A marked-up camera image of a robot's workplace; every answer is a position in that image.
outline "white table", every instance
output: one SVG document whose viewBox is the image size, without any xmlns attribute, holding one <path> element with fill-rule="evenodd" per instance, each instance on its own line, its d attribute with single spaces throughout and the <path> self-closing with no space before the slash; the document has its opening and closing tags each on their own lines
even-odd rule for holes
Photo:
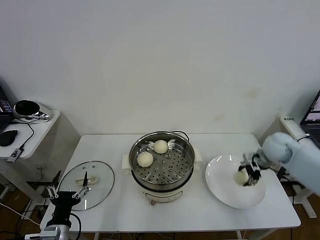
<svg viewBox="0 0 320 240">
<path fill-rule="evenodd" d="M 75 211 L 83 232 L 196 232 L 260 230 L 250 239 L 262 239 L 279 228 L 300 225 L 300 219 L 275 173 L 262 173 L 267 194 L 252 209 L 235 209 L 219 201 L 208 189 L 204 171 L 210 160 L 219 155 L 241 155 L 255 151 L 259 144 L 252 134 L 190 134 L 190 142 L 200 150 L 202 163 L 195 170 L 183 196 L 169 203 L 151 206 L 131 175 L 122 170 L 123 154 L 127 154 L 140 135 L 84 135 L 64 174 L 86 161 L 108 163 L 115 174 L 110 195 L 99 205 L 86 211 Z M 50 204 L 41 226 L 51 219 Z M 78 222 L 70 218 L 70 231 L 78 231 Z"/>
<path fill-rule="evenodd" d="M 51 127 L 57 121 L 60 116 L 60 111 L 51 110 L 52 118 L 43 123 L 32 124 L 30 126 L 34 130 L 34 135 L 29 139 L 29 141 L 24 145 L 24 151 L 19 156 L 19 159 L 28 159 L 35 152 L 39 144 L 42 142 L 44 137 L 47 135 Z M 8 181 L 25 193 L 30 199 L 33 200 L 35 204 L 42 205 L 44 203 L 44 198 L 36 192 L 26 180 L 21 176 L 19 172 L 11 167 L 14 163 L 6 162 L 7 158 L 13 153 L 13 151 L 19 148 L 24 141 L 32 134 L 31 129 L 26 124 L 11 124 L 4 131 L 18 130 L 18 135 L 14 142 L 9 146 L 0 146 L 0 174 L 4 176 Z"/>
</svg>

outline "black cable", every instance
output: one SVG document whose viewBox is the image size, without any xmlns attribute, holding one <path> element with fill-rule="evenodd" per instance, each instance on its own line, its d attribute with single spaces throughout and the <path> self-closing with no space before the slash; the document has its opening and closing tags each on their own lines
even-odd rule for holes
<svg viewBox="0 0 320 240">
<path fill-rule="evenodd" d="M 72 215 L 72 216 L 74 216 L 77 220 L 78 220 L 78 222 L 79 222 L 79 232 L 78 232 L 78 235 L 76 236 L 76 239 L 75 240 L 79 240 L 79 238 L 80 238 L 80 235 L 81 235 L 81 220 L 80 220 L 80 218 L 77 216 L 77 215 L 75 215 L 74 213 L 70 213 L 70 215 Z"/>
<path fill-rule="evenodd" d="M 13 231 L 0 231 L 0 234 L 16 234 Z"/>
<path fill-rule="evenodd" d="M 35 131 L 34 131 L 34 129 L 30 126 L 30 124 L 27 123 L 27 122 L 12 121 L 12 122 L 10 122 L 10 124 L 26 124 L 26 125 L 28 125 L 28 127 L 29 127 L 29 128 L 31 129 L 31 131 L 32 131 L 32 134 L 31 134 L 31 135 L 24 141 L 24 143 L 19 147 L 19 149 L 21 150 L 21 149 L 24 148 L 26 142 L 28 142 L 29 139 L 32 138 L 32 136 L 35 134 Z"/>
<path fill-rule="evenodd" d="M 0 187 L 5 187 L 5 186 L 10 185 L 10 184 L 12 184 L 12 183 L 11 183 L 11 182 L 10 182 L 10 183 L 7 183 L 7 184 L 1 184 L 1 183 L 0 183 Z"/>
<path fill-rule="evenodd" d="M 311 136 L 309 135 L 309 136 L 303 136 L 303 137 L 301 137 L 301 138 L 299 138 L 298 140 L 297 140 L 297 142 L 299 142 L 300 140 L 302 140 L 302 139 L 308 139 L 308 138 L 310 138 Z"/>
</svg>

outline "wooden floor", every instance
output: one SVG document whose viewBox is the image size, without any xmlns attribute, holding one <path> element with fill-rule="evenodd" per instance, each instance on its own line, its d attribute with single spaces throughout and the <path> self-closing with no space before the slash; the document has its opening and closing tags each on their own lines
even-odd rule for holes
<svg viewBox="0 0 320 240">
<path fill-rule="evenodd" d="M 304 209 L 300 205 L 295 205 L 295 209 L 301 219 L 301 226 L 293 229 L 293 240 L 320 240 L 320 198 L 316 195 L 311 195 L 309 198 L 313 209 L 318 218 L 310 219 L 305 213 Z M 23 211 L 24 206 L 29 201 L 29 198 L 23 194 L 21 191 L 16 190 L 10 192 L 5 197 L 3 203 L 12 209 L 20 212 Z M 10 233 L 4 233 L 2 231 L 15 232 L 16 223 L 20 217 L 6 209 L 3 206 L 0 206 L 0 240 L 9 240 L 14 239 L 15 235 Z M 31 217 L 37 223 L 40 223 L 40 220 L 37 217 L 37 213 L 32 214 Z M 38 233 L 40 231 L 39 227 L 28 220 L 24 220 L 20 229 L 20 235 L 24 236 L 25 234 Z M 112 236 L 114 240 L 165 240 L 171 238 L 172 240 L 221 240 L 221 239 L 236 239 L 236 232 L 176 232 L 176 233 L 162 233 L 164 236 L 169 238 L 162 237 L 156 233 L 135 233 L 129 235 L 128 233 L 114 234 L 103 233 L 100 235 L 100 240 L 107 240 Z M 250 236 L 251 232 L 248 231 L 245 235 L 247 238 Z M 84 233 L 84 235 L 89 239 L 94 239 L 93 233 Z M 272 233 L 271 235 L 264 238 L 265 240 L 290 240 L 290 229 L 279 229 Z"/>
</svg>

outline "table leg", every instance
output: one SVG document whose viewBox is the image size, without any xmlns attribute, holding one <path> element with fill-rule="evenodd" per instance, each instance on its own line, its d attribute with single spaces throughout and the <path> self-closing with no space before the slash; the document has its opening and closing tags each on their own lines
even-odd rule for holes
<svg viewBox="0 0 320 240">
<path fill-rule="evenodd" d="M 265 230 L 255 230 L 249 237 L 248 240 L 261 240 L 268 236 L 269 234 L 272 234 L 274 231 L 276 231 L 276 228 L 273 229 L 265 229 Z"/>
<path fill-rule="evenodd" d="M 93 240 L 99 240 L 99 235 L 100 235 L 100 232 L 96 232 L 94 234 L 94 239 Z"/>
<path fill-rule="evenodd" d="M 301 189 L 299 185 L 294 185 L 293 189 L 296 193 L 296 195 L 294 196 L 294 204 L 301 204 L 310 219 L 317 218 L 316 212 L 314 211 L 310 202 L 308 201 L 308 197 L 313 192 L 306 187 L 304 189 Z"/>
<path fill-rule="evenodd" d="M 37 204 L 41 205 L 44 203 L 44 198 L 36 192 L 26 181 L 21 177 L 21 175 L 10 167 L 14 163 L 7 163 L 0 160 L 0 169 L 1 175 L 4 176 L 10 183 L 15 185 L 18 189 L 20 189 L 25 195 L 27 195 L 30 199 L 35 201 Z"/>
</svg>

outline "white wall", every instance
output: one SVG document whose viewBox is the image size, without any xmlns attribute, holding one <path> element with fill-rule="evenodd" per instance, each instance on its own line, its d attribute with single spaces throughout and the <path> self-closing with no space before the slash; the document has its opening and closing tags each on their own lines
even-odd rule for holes
<svg viewBox="0 0 320 240">
<path fill-rule="evenodd" d="M 320 89 L 319 0 L 0 2 L 0 75 L 80 134 L 253 132 Z"/>
</svg>

